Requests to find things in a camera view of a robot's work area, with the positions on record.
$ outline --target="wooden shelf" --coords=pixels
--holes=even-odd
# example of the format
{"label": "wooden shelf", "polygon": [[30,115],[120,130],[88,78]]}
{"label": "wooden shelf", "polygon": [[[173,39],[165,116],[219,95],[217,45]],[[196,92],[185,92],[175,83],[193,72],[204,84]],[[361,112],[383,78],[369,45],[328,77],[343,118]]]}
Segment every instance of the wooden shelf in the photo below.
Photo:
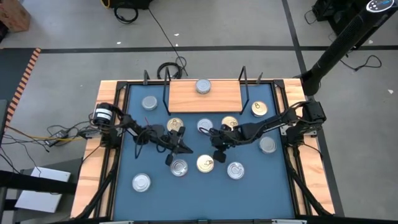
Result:
{"label": "wooden shelf", "polygon": [[199,94],[197,80],[170,82],[169,111],[171,113],[240,112],[241,87],[238,80],[210,80],[211,90]]}

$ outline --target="wooden table frame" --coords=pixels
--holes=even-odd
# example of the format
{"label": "wooden table frame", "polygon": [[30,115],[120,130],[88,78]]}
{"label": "wooden table frame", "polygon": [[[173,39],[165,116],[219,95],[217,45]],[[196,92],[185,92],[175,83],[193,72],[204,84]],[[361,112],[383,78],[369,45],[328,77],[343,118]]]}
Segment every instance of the wooden table frame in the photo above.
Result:
{"label": "wooden table frame", "polygon": [[[135,82],[142,83],[143,80],[110,80],[110,81],[102,81],[99,86],[98,96],[96,99],[96,104],[98,103],[117,103],[120,108],[123,108],[124,102],[124,94],[125,89],[123,88],[123,82]],[[162,80],[148,80],[149,84],[163,82]],[[284,88],[276,88],[276,96],[279,104],[279,108],[281,111],[284,110],[284,99],[283,96],[286,97],[285,101],[287,101],[288,105],[292,105],[298,101],[304,101],[305,96],[303,94],[301,82],[299,79],[283,79],[277,81],[279,85],[284,86]],[[301,116],[301,111],[297,110],[297,115]],[[317,138],[312,138],[310,136],[305,136],[304,141],[307,145],[312,146],[314,148],[318,148]],[[95,148],[97,148],[100,143],[100,139],[90,139],[87,142],[85,157],[90,154]],[[328,210],[330,213],[335,212],[335,208],[333,206],[333,202],[331,199],[331,193],[328,186],[328,181],[326,179],[325,169],[323,166],[323,161],[320,157],[320,154],[314,149],[310,149],[308,146],[300,146],[299,147],[299,160],[296,160],[293,155],[293,150],[289,149],[289,157],[290,160],[297,170],[297,168],[302,169],[302,174],[305,179],[305,184],[311,193],[315,196],[315,198],[322,204],[322,206]],[[71,217],[75,217],[80,214],[88,202],[91,200],[92,196],[94,196],[95,192],[99,187],[99,183],[101,180],[101,176],[109,172],[112,163],[114,162],[114,150],[105,150],[105,148],[100,147],[95,153],[93,153],[85,163],[81,166],[78,186],[76,188],[75,200],[73,202]],[[299,189],[298,185],[294,183],[295,191],[294,193],[297,196],[297,205],[298,205],[298,214],[301,215],[316,215],[316,212],[313,208],[309,208],[305,203],[303,194]],[[95,216],[104,217],[107,214],[111,214],[113,216],[113,208],[109,208],[108,205],[110,202],[114,200],[114,194],[111,194],[112,201],[109,201],[109,190],[111,185],[108,186],[103,197],[101,199],[100,208],[97,209]]]}

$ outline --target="can lid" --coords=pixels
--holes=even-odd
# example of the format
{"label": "can lid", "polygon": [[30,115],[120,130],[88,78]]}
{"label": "can lid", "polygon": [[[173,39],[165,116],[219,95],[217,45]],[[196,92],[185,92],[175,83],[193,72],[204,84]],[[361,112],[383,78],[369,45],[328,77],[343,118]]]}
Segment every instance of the can lid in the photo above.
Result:
{"label": "can lid", "polygon": [[179,131],[180,127],[184,126],[184,123],[180,118],[172,118],[167,122],[167,130]]}
{"label": "can lid", "polygon": [[146,191],[150,186],[150,178],[146,174],[137,174],[132,180],[132,187],[138,192]]}
{"label": "can lid", "polygon": [[200,172],[210,172],[214,168],[214,160],[209,155],[201,155],[197,160],[197,167]]}
{"label": "can lid", "polygon": [[260,148],[265,153],[273,153],[276,150],[276,143],[270,137],[263,137],[260,139]]}
{"label": "can lid", "polygon": [[230,178],[238,180],[244,175],[244,167],[240,162],[232,162],[228,165],[227,173]]}
{"label": "can lid", "polygon": [[205,94],[210,91],[211,83],[207,79],[200,79],[196,82],[196,89],[198,93]]}
{"label": "can lid", "polygon": [[157,106],[157,100],[156,97],[154,96],[147,96],[144,99],[142,99],[142,107],[144,107],[145,110],[153,110]]}
{"label": "can lid", "polygon": [[238,120],[232,116],[226,116],[221,120],[221,124],[228,125],[231,129],[238,125]]}
{"label": "can lid", "polygon": [[198,121],[197,127],[200,132],[208,133],[208,131],[199,128],[210,130],[210,128],[213,128],[213,123],[208,118],[202,118],[201,120]]}
{"label": "can lid", "polygon": [[177,159],[170,165],[172,174],[177,177],[182,177],[188,172],[188,164],[183,159]]}
{"label": "can lid", "polygon": [[263,101],[255,101],[251,105],[251,110],[256,116],[264,116],[268,111],[267,105]]}

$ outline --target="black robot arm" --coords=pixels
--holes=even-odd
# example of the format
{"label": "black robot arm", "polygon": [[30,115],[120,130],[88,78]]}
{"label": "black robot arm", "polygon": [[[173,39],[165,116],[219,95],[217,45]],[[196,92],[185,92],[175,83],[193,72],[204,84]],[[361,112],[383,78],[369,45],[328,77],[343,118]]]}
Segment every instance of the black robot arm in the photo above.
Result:
{"label": "black robot arm", "polygon": [[[111,125],[113,113],[115,113],[120,120],[120,123],[117,125]],[[179,131],[171,130],[167,133],[165,133],[165,128],[160,124],[142,127],[131,118],[131,115],[123,113],[117,106],[109,103],[100,103],[97,105],[93,115],[93,124],[97,126],[102,133],[107,133],[110,129],[121,128],[131,134],[138,145],[153,142],[156,144],[156,147],[160,146],[170,150],[170,154],[167,156],[165,162],[168,166],[171,165],[173,161],[173,154],[193,153],[183,142],[184,127],[181,127]]]}
{"label": "black robot arm", "polygon": [[[301,118],[295,112],[299,107],[303,109]],[[302,101],[292,105],[283,113],[258,123],[241,124],[233,129],[225,124],[221,125],[220,130],[211,128],[209,131],[211,145],[217,149],[213,158],[219,162],[225,162],[225,150],[230,147],[250,144],[264,133],[284,125],[296,124],[287,129],[287,144],[296,144],[297,141],[302,141],[304,133],[319,128],[325,120],[326,116],[319,102]]]}

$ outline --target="floor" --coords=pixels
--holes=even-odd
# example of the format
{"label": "floor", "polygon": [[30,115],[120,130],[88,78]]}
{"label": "floor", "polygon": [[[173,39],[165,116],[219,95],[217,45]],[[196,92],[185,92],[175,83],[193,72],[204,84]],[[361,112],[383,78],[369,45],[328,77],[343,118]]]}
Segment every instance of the floor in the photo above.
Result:
{"label": "floor", "polygon": [[[315,0],[155,0],[150,8],[174,45],[220,46],[221,50],[180,52],[188,62],[189,78],[234,78],[243,65],[251,78],[261,72],[263,78],[288,78],[300,74],[292,31],[297,33],[300,46],[330,44],[328,36],[332,30],[327,22],[308,25],[304,21],[303,15],[314,3]],[[55,49],[40,55],[12,119],[13,127],[27,133],[47,135],[46,127],[52,124],[71,126],[85,120],[93,110],[101,80],[139,79],[144,70],[155,78],[160,64],[175,60],[175,53],[169,50],[123,50],[169,47],[148,11],[139,11],[135,23],[123,25],[98,0],[25,0],[23,5],[32,14],[30,30],[8,35],[0,47]],[[288,26],[287,6],[293,30]],[[372,44],[369,41],[366,45],[398,45],[397,37],[395,14],[370,38]],[[225,46],[268,47],[234,50]],[[80,48],[96,50],[69,53]],[[101,50],[104,48],[135,52],[107,53]],[[322,51],[299,53],[310,68]],[[339,63],[322,80],[315,98],[328,117],[325,136],[345,215],[398,220],[398,151],[394,134],[398,124],[398,51],[360,50],[344,61],[358,66],[369,55],[377,55],[382,68],[353,72]],[[80,158],[84,148],[85,142],[78,141],[52,147],[47,153],[31,144],[29,152],[38,166],[44,166]],[[14,144],[4,149],[18,169],[34,166],[21,146]],[[9,167],[0,163],[0,169]]]}

